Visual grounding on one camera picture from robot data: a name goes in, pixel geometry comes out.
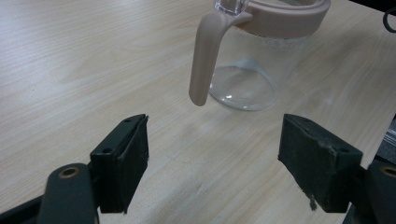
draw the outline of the beige handle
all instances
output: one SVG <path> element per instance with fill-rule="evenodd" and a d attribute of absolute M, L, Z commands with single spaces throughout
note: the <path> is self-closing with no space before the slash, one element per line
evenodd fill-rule
<path fill-rule="evenodd" d="M 195 105 L 206 103 L 224 34 L 233 25 L 252 19 L 253 16 L 247 12 L 234 17 L 215 9 L 201 18 L 195 37 L 190 80 L 190 98 Z"/>

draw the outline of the light wood grain surface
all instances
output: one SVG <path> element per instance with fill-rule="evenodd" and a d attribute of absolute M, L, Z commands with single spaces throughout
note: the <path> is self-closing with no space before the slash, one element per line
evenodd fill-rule
<path fill-rule="evenodd" d="M 243 112 L 190 101 L 191 60 L 211 0 L 0 3 L 0 212 L 146 113 L 148 169 L 123 215 L 102 223 L 341 223 L 311 211 L 277 160 L 284 113 L 372 160 L 396 111 L 396 35 L 382 13 L 332 1 L 277 102 Z"/>

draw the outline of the black object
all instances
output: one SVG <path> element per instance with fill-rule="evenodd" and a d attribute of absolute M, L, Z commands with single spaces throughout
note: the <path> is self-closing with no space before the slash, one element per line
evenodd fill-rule
<path fill-rule="evenodd" d="M 390 27 L 388 22 L 388 15 L 396 16 L 396 1 L 395 0 L 349 0 L 351 2 L 360 4 L 365 7 L 370 7 L 378 11 L 385 12 L 382 22 L 385 28 L 391 32 L 396 33 L 396 30 Z"/>
<path fill-rule="evenodd" d="M 382 19 L 382 22 L 384 23 L 385 28 L 387 28 L 387 30 L 391 33 L 396 33 L 396 30 L 393 29 L 392 27 L 390 27 L 389 22 L 388 22 L 388 15 L 392 14 L 395 15 L 396 14 L 396 7 L 393 7 L 391 9 L 389 9 L 388 11 L 385 12 L 385 15 Z"/>
<path fill-rule="evenodd" d="M 43 196 L 0 215 L 1 224 L 99 223 L 102 213 L 127 211 L 149 159 L 146 115 L 122 121 L 91 153 L 51 173 Z"/>
<path fill-rule="evenodd" d="M 394 0 L 349 0 L 349 1 L 382 12 L 386 12 L 391 8 L 396 7 L 396 2 Z M 390 14 L 396 16 L 396 11 L 393 11 Z"/>
<path fill-rule="evenodd" d="M 375 161 L 365 170 L 361 156 L 312 120 L 284 116 L 278 158 L 312 202 L 328 213 L 352 202 L 355 223 L 396 223 L 396 166 Z"/>

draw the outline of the pitcher lid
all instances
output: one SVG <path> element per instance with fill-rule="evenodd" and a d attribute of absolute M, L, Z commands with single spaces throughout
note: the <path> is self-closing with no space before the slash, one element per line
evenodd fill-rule
<path fill-rule="evenodd" d="M 253 20 L 237 27 L 274 38 L 308 36 L 319 28 L 329 7 L 330 0 L 251 0 L 246 12 Z"/>

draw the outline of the glass pitcher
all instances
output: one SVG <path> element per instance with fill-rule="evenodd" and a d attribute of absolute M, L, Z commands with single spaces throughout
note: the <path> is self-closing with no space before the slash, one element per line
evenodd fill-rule
<path fill-rule="evenodd" d="M 242 110 L 273 104 L 330 0 L 217 0 L 195 39 L 190 98 Z"/>

